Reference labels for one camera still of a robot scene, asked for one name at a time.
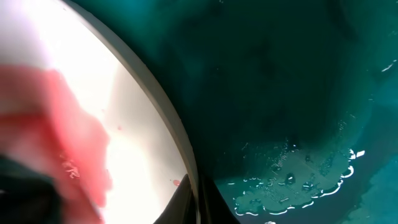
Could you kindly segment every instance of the black object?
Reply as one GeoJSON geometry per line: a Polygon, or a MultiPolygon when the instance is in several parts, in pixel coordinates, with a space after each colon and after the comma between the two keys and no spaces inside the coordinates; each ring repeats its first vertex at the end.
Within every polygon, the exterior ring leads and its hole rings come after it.
{"type": "Polygon", "coordinates": [[[0,223],[59,224],[60,205],[50,178],[0,157],[0,223]]]}

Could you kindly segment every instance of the white surface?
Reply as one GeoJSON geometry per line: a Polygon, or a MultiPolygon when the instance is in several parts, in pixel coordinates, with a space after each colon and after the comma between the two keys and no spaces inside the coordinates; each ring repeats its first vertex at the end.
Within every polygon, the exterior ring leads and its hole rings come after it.
{"type": "Polygon", "coordinates": [[[172,181],[187,170],[147,95],[73,11],[52,0],[1,1],[0,63],[64,75],[81,107],[111,136],[106,223],[153,223],[177,188],[172,181]]]}

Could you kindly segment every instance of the red object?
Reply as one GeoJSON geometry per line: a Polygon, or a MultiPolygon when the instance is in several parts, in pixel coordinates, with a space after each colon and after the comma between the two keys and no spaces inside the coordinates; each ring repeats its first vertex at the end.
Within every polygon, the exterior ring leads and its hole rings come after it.
{"type": "Polygon", "coordinates": [[[105,206],[111,187],[104,166],[109,137],[83,111],[58,72],[0,66],[2,153],[54,178],[65,223],[102,223],[91,203],[105,206]]]}

